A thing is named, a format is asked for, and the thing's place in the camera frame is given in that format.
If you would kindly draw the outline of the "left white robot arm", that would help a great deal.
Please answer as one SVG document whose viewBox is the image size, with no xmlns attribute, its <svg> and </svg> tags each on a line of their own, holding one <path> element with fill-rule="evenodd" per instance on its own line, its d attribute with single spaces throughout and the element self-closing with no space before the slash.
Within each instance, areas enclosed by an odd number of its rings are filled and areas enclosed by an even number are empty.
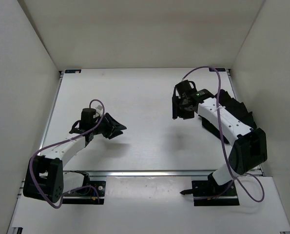
<svg viewBox="0 0 290 234">
<path fill-rule="evenodd" d="M 99 198 L 97 187 L 91 185 L 89 174 L 82 171 L 64 172 L 66 164 L 93 140 L 102 135 L 113 139 L 126 130 L 109 113 L 103 114 L 94 108 L 84 108 L 80 120 L 71 127 L 68 138 L 63 144 L 51 147 L 46 155 L 36 155 L 29 161 L 23 186 L 25 197 L 45 200 L 59 208 L 65 195 L 93 195 Z"/>
</svg>

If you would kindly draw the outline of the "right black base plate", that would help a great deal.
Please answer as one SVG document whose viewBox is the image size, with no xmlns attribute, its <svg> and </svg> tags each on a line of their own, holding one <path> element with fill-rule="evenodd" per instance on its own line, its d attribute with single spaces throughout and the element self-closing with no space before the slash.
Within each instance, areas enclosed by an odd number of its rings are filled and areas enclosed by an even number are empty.
<svg viewBox="0 0 290 234">
<path fill-rule="evenodd" d="M 234 182 L 215 188 L 207 180 L 193 180 L 192 188 L 195 207 L 240 205 Z"/>
</svg>

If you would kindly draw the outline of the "right blue corner label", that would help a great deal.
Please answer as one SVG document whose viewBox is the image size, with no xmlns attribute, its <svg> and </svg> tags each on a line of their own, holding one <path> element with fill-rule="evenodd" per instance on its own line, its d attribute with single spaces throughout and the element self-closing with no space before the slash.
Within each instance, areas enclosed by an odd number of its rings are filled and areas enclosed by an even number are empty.
<svg viewBox="0 0 290 234">
<path fill-rule="evenodd" d="M 209 71 L 210 72 L 226 72 L 226 69 L 225 68 L 209 68 Z"/>
</svg>

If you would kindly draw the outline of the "black pleated skirt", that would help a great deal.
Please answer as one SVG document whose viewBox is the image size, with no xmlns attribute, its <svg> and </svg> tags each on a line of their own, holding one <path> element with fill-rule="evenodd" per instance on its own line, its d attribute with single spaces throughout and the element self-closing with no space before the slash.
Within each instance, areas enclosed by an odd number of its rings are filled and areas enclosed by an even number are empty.
<svg viewBox="0 0 290 234">
<path fill-rule="evenodd" d="M 225 106 L 226 109 L 238 120 L 244 124 L 250 126 L 253 129 L 257 128 L 254 121 L 252 112 L 249 112 L 243 102 L 237 101 L 235 98 L 231 97 L 229 93 L 223 89 L 220 90 L 219 103 Z M 201 118 L 202 127 L 213 134 L 215 137 L 219 138 L 219 130 L 211 124 L 204 117 Z"/>
</svg>

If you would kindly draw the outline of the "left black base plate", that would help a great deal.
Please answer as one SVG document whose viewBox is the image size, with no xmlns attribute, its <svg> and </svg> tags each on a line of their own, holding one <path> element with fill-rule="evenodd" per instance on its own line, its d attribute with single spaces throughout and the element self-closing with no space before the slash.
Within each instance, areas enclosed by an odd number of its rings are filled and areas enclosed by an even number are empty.
<svg viewBox="0 0 290 234">
<path fill-rule="evenodd" d="M 73 191 L 63 197 L 63 204 L 80 205 L 103 205 L 106 192 L 105 180 L 90 180 L 89 176 L 84 177 L 82 186 L 88 186 L 81 190 Z"/>
</svg>

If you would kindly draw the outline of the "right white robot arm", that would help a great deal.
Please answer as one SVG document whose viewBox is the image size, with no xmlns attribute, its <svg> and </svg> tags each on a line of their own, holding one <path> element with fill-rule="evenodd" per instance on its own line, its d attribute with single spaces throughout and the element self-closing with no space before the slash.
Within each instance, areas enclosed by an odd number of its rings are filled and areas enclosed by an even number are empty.
<svg viewBox="0 0 290 234">
<path fill-rule="evenodd" d="M 174 119 L 199 114 L 218 129 L 225 164 L 208 176 L 207 199 L 224 194 L 239 176 L 267 161 L 265 132 L 238 120 L 207 90 L 173 95 L 172 105 Z"/>
</svg>

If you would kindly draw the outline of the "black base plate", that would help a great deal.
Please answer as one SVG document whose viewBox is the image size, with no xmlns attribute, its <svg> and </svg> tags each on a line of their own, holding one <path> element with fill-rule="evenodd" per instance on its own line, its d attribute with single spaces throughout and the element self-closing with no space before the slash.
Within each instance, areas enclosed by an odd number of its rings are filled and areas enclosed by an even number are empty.
<svg viewBox="0 0 290 234">
<path fill-rule="evenodd" d="M 73 191 L 63 197 L 63 204 L 80 205 L 103 205 L 106 192 L 105 180 L 90 180 L 89 176 L 84 177 L 82 186 L 88 186 L 81 190 Z"/>
<path fill-rule="evenodd" d="M 193 180 L 192 188 L 195 207 L 240 205 L 234 182 L 215 188 L 207 180 Z"/>
</svg>

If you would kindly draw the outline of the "blue corner label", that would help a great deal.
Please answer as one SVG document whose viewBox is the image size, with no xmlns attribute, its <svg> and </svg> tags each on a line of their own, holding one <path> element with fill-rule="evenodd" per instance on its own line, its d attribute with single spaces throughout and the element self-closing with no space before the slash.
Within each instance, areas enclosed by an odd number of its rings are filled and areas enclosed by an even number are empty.
<svg viewBox="0 0 290 234">
<path fill-rule="evenodd" d="M 209 71 L 210 72 L 226 72 L 226 69 L 225 68 L 209 68 Z"/>
<path fill-rule="evenodd" d="M 81 69 L 66 69 L 64 73 L 65 74 L 79 74 L 81 73 Z"/>
</svg>

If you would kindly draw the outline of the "left blue corner label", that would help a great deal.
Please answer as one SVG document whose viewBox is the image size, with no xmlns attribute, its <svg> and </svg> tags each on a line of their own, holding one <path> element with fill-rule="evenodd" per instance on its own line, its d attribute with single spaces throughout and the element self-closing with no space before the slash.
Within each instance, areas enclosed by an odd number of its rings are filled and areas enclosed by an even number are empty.
<svg viewBox="0 0 290 234">
<path fill-rule="evenodd" d="M 66 69 L 64 73 L 65 74 L 79 74 L 81 73 L 81 69 Z"/>
</svg>

